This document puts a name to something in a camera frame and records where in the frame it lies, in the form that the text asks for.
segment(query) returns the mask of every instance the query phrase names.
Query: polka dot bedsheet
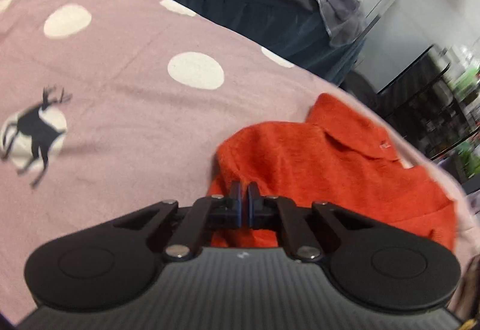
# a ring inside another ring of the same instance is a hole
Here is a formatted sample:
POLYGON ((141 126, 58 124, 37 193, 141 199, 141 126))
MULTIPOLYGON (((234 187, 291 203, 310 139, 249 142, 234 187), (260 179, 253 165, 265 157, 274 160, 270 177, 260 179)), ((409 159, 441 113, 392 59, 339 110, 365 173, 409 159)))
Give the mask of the polka dot bedsheet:
POLYGON ((328 82, 172 0, 0 0, 0 311, 18 322, 35 307, 36 247, 160 200, 191 205, 223 140, 303 122, 324 92, 384 125, 406 167, 457 202, 465 264, 480 233, 461 189, 328 82))

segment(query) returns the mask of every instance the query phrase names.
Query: blue bed skirt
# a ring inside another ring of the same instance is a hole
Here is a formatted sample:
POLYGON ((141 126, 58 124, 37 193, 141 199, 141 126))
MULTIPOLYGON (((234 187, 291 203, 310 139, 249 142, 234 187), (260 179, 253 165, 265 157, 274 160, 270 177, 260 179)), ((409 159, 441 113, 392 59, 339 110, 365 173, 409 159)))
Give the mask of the blue bed skirt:
POLYGON ((363 46, 333 48, 319 12, 285 0, 175 0, 339 85, 363 46))

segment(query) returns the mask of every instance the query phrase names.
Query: silver bolt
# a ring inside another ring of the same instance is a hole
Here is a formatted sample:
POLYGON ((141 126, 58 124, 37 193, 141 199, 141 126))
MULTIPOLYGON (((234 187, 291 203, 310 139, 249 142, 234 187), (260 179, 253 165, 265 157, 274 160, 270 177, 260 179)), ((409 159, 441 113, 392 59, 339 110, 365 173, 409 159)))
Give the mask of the silver bolt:
POLYGON ((190 249, 183 244, 173 244, 165 249, 165 253, 174 258, 183 258, 190 253, 190 249))
POLYGON ((319 249, 311 246, 301 246, 297 250, 297 256, 300 258, 305 258, 306 260, 312 260, 318 257, 320 254, 321 252, 319 249))

